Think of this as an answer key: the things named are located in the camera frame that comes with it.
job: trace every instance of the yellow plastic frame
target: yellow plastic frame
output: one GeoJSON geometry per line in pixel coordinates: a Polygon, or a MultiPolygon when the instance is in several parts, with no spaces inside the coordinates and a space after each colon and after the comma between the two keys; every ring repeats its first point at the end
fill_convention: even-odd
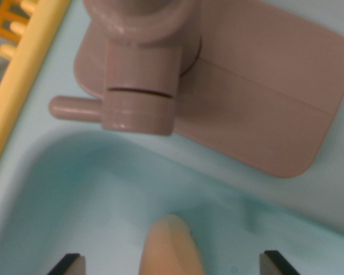
{"type": "Polygon", "coordinates": [[[0,83],[0,155],[71,0],[38,0],[0,83]]]}

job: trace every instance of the toy faucet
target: toy faucet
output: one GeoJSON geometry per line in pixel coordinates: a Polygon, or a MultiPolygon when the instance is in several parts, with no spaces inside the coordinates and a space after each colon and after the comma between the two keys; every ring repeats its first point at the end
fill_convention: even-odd
{"type": "MultiPolygon", "coordinates": [[[[107,39],[99,49],[107,51],[104,91],[99,99],[56,97],[51,114],[100,122],[104,129],[170,135],[179,76],[200,49],[200,0],[83,2],[93,35],[107,39]]],[[[96,43],[84,40],[82,47],[96,43]]]]}

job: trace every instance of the toy sink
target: toy sink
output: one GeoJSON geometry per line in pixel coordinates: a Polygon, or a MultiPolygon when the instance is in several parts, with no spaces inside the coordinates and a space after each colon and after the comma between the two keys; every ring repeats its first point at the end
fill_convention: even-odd
{"type": "MultiPolygon", "coordinates": [[[[267,2],[344,36],[344,1],[267,2]]],[[[137,274],[148,227],[168,213],[190,226],[207,274],[258,274],[272,249],[301,274],[344,274],[344,101],[292,179],[179,135],[56,120],[51,98],[83,93],[73,61],[88,25],[73,1],[1,156],[0,274],[47,274],[66,253],[87,274],[137,274]]]]}

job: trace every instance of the light blue sink basin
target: light blue sink basin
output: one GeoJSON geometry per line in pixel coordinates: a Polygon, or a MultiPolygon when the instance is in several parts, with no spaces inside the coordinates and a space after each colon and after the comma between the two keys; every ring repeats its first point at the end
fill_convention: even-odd
{"type": "Polygon", "coordinates": [[[344,274],[344,237],[105,132],[79,132],[37,152],[0,234],[0,274],[47,274],[66,253],[87,274],[138,274],[149,226],[190,225],[208,274],[259,274],[279,249],[301,274],[344,274]]]}
{"type": "MultiPolygon", "coordinates": [[[[344,0],[267,2],[344,35],[344,0]]],[[[178,135],[56,120],[51,98],[87,96],[72,66],[88,24],[74,0],[1,157],[0,275],[45,275],[65,253],[84,255],[87,275],[138,274],[146,232],[167,213],[191,227],[208,275],[258,275],[271,249],[301,274],[344,274],[344,101],[293,179],[178,135]]]]}

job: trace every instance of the peach plastic piece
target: peach plastic piece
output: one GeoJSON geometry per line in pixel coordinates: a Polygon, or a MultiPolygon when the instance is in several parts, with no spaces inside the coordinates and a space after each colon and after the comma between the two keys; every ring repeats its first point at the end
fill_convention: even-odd
{"type": "Polygon", "coordinates": [[[139,275],[204,275],[188,225],[176,215],[164,215],[150,227],[139,275]]]}

